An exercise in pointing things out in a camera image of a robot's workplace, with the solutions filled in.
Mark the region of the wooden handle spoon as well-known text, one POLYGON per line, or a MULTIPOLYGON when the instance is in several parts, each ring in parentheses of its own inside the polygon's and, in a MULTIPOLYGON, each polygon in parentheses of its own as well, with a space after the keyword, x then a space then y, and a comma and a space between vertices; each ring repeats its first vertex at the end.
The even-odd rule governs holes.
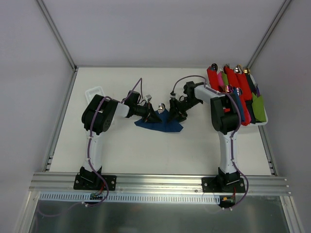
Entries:
POLYGON ((159 114, 162 114, 162 113, 164 113, 165 112, 165 110, 166 110, 166 106, 165 106, 165 104, 164 103, 160 103, 159 105, 158 105, 158 113, 159 114))

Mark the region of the blue paper napkin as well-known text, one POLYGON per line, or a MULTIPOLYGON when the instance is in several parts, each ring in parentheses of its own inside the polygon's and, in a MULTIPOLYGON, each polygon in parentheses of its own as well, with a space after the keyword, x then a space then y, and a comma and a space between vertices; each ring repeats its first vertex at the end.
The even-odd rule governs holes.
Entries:
POLYGON ((179 133, 183 130, 183 126, 176 119, 168 122, 169 117, 168 110, 165 109, 162 113, 155 111, 155 114, 162 120, 162 122, 151 123, 151 122, 144 122, 143 119, 140 119, 135 121, 134 124, 141 128, 165 133, 179 133))

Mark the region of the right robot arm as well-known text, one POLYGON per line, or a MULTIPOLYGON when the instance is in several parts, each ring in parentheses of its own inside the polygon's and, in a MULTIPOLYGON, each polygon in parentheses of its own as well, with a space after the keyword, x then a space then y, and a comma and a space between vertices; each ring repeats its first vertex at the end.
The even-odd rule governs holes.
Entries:
POLYGON ((221 160, 216 176, 218 188, 228 192, 239 181, 241 173, 236 162, 237 134, 242 124, 242 116, 233 93, 221 93, 203 83, 187 82, 184 85, 183 100, 177 100, 171 91, 168 121, 187 119, 187 110, 199 103, 210 104, 211 122, 218 133, 221 160))

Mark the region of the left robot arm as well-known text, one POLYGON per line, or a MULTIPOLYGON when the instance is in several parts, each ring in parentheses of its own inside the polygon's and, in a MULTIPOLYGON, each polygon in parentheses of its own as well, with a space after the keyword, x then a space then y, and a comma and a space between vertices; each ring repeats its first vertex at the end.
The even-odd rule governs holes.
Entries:
POLYGON ((90 189, 100 187, 102 180, 99 174, 102 169, 102 148, 104 133, 110 128, 115 116, 130 118, 139 116, 144 123, 161 123, 152 104, 139 104, 140 94, 129 91, 121 102, 96 94, 82 115, 82 123, 87 133, 86 159, 80 168, 80 176, 90 189))

